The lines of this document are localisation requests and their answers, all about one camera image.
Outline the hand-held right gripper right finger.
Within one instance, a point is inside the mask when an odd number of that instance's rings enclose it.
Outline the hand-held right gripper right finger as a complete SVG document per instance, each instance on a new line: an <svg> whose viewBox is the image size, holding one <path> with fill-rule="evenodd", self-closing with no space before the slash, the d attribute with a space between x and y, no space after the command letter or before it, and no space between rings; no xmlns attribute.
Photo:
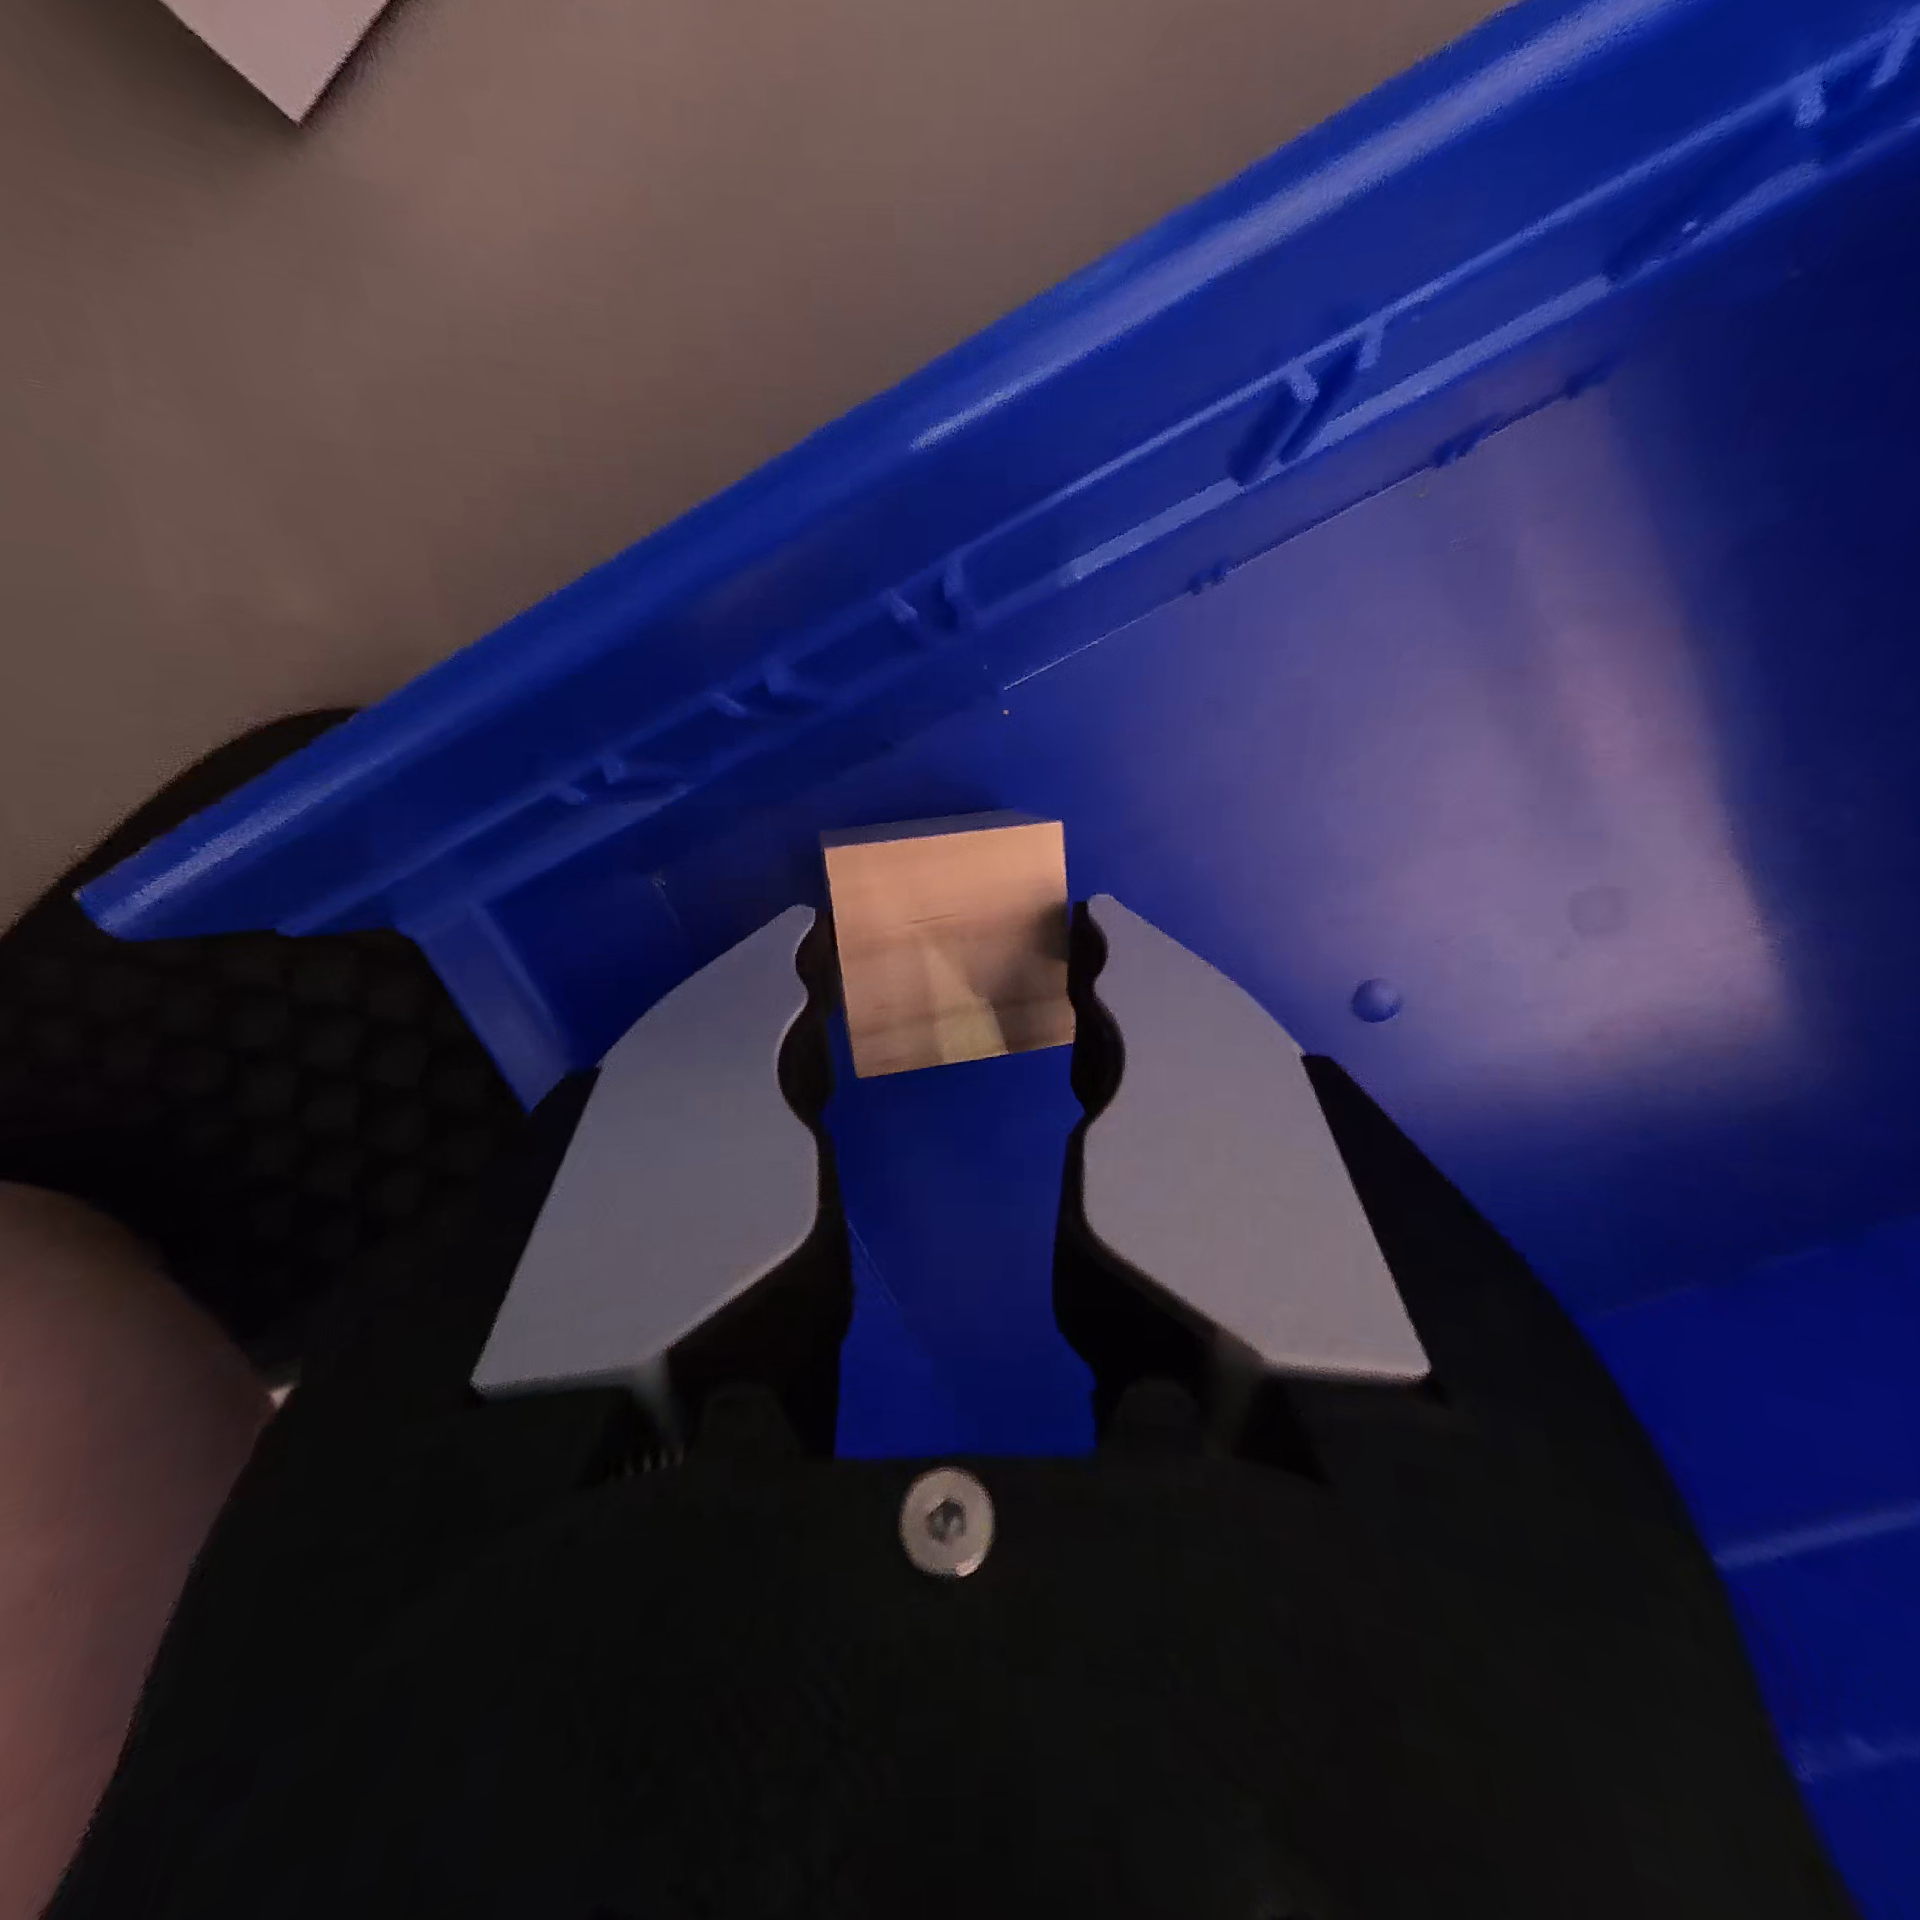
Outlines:
<svg viewBox="0 0 1920 1920"><path fill-rule="evenodd" d="M1094 1433L1177 1391L1216 1449L1304 1449L1289 1391L1431 1380L1306 1055L1256 996L1110 894L1067 926L1078 1117L1053 1307Z"/></svg>

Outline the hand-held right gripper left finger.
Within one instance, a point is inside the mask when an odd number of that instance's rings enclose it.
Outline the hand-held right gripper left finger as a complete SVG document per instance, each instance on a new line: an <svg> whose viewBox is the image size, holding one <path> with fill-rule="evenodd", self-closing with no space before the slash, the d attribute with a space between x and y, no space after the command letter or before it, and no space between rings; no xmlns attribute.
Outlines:
<svg viewBox="0 0 1920 1920"><path fill-rule="evenodd" d="M490 1402L619 1387L691 1441L766 1394L832 1453L852 1234L824 1111L830 929L793 906L664 993L591 1074L471 1368Z"/></svg>

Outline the wooden cube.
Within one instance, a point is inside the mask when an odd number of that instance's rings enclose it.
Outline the wooden cube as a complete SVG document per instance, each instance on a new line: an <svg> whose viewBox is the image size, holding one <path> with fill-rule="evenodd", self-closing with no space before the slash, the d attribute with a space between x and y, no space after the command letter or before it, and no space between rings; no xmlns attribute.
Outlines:
<svg viewBox="0 0 1920 1920"><path fill-rule="evenodd" d="M996 810L820 845L857 1076L1074 1042L1059 821Z"/></svg>

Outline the blue plastic bin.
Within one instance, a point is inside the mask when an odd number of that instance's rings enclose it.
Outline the blue plastic bin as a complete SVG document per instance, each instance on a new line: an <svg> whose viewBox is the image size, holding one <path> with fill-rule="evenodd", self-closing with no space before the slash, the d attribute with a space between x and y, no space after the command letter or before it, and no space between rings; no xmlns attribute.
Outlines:
<svg viewBox="0 0 1920 1920"><path fill-rule="evenodd" d="M155 838L514 1090L1010 805L1595 1332L1916 1916L1916 7L1521 4Z"/></svg>

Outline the white cardboard mailer box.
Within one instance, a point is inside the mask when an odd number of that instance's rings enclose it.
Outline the white cardboard mailer box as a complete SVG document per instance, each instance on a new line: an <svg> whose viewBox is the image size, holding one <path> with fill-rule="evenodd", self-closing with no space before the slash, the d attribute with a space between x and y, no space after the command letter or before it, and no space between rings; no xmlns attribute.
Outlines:
<svg viewBox="0 0 1920 1920"><path fill-rule="evenodd" d="M237 82L303 127L392 4L159 4Z"/></svg>

